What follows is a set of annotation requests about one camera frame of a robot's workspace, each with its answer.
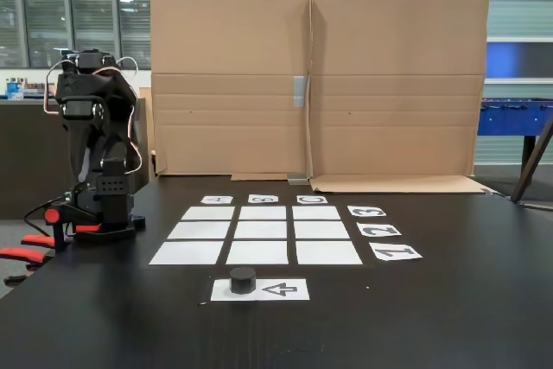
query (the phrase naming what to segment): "white wall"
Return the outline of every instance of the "white wall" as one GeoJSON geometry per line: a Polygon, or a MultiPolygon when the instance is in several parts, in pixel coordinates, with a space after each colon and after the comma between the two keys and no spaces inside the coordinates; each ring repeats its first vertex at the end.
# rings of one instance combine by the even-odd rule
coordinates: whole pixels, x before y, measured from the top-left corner
{"type": "MultiPolygon", "coordinates": [[[[47,69],[0,69],[0,94],[6,93],[6,79],[7,78],[27,78],[29,83],[46,83],[47,69]]],[[[56,83],[60,70],[53,71],[48,77],[48,82],[56,83]]],[[[137,94],[140,94],[141,86],[151,86],[151,71],[139,70],[137,76],[133,78],[134,71],[124,71],[127,80],[135,89],[137,94]]]]}

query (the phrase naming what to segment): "paper card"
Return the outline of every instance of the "paper card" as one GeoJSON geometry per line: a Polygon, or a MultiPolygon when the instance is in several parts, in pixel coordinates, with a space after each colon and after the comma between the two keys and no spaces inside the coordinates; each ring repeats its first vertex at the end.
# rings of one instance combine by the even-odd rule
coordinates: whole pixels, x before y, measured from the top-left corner
{"type": "Polygon", "coordinates": [[[383,261],[396,261],[400,259],[415,259],[423,256],[417,253],[411,246],[402,244],[376,244],[370,242],[369,245],[378,259],[383,261]]]}
{"type": "Polygon", "coordinates": [[[296,241],[299,265],[363,264],[351,241],[296,241]]]}
{"type": "Polygon", "coordinates": [[[167,239],[225,239],[230,221],[179,222],[167,239]]]}
{"type": "Polygon", "coordinates": [[[240,220],[235,239],[286,239],[285,220],[240,220]]]}
{"type": "Polygon", "coordinates": [[[401,235],[397,228],[392,225],[360,224],[358,222],[357,227],[366,237],[393,237],[395,235],[401,235]]]}
{"type": "Polygon", "coordinates": [[[328,203],[327,198],[325,198],[324,196],[317,196],[314,194],[298,196],[297,202],[302,203],[303,205],[315,205],[318,203],[328,203]]]}
{"type": "Polygon", "coordinates": [[[286,207],[242,207],[240,219],[286,219],[286,207]]]}
{"type": "Polygon", "coordinates": [[[286,241],[233,241],[227,264],[287,264],[286,241]]]}
{"type": "Polygon", "coordinates": [[[182,220],[231,220],[234,207],[190,207],[182,220]]]}
{"type": "Polygon", "coordinates": [[[223,241],[166,242],[155,254],[150,265],[210,265],[216,264],[223,241]]]}
{"type": "Polygon", "coordinates": [[[337,220],[295,220],[297,239],[349,239],[346,227],[337,220]]]}
{"type": "Polygon", "coordinates": [[[248,203],[273,203],[278,202],[278,196],[270,194],[251,194],[248,203]]]}
{"type": "Polygon", "coordinates": [[[228,205],[232,202],[232,196],[204,196],[201,203],[206,205],[228,205]]]}
{"type": "Polygon", "coordinates": [[[337,219],[336,207],[292,207],[294,219],[337,219]]]}
{"type": "Polygon", "coordinates": [[[308,285],[303,278],[258,278],[256,288],[248,294],[231,292],[230,280],[213,282],[212,302],[263,302],[309,300],[308,285]]]}
{"type": "Polygon", "coordinates": [[[361,216],[361,217],[386,216],[384,211],[379,207],[347,207],[347,208],[349,209],[349,212],[353,216],[361,216]]]}

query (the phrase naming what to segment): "cardboard box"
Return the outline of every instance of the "cardboard box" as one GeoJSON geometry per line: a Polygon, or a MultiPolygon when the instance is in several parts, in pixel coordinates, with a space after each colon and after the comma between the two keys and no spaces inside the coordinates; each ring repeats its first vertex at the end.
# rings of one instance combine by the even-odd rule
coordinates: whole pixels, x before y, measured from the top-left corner
{"type": "Polygon", "coordinates": [[[473,169],[487,6],[152,0],[158,170],[304,172],[321,191],[481,192],[464,176],[473,169]]]}

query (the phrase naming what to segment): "black cylinder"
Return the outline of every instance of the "black cylinder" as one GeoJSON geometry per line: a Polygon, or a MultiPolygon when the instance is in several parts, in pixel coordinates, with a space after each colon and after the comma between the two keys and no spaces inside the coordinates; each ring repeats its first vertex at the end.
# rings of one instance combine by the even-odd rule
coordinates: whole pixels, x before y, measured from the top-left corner
{"type": "Polygon", "coordinates": [[[231,292],[248,294],[256,289],[256,272],[253,268],[235,268],[231,271],[231,292]]]}

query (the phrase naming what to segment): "desk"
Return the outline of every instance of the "desk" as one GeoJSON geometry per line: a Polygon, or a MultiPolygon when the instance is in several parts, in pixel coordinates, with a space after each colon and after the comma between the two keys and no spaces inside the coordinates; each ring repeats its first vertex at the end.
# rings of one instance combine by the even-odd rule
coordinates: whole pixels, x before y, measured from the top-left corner
{"type": "Polygon", "coordinates": [[[147,221],[136,240],[71,245],[0,301],[3,366],[550,366],[553,232],[532,211],[486,194],[328,194],[364,265],[254,266],[259,278],[306,278],[310,300],[209,302],[210,277],[232,266],[148,263],[187,208],[212,194],[231,194],[237,206],[248,194],[275,194],[290,207],[311,191],[156,179],[136,196],[147,221]],[[377,260],[348,204],[382,208],[403,235],[378,242],[412,245],[423,258],[377,260]]]}

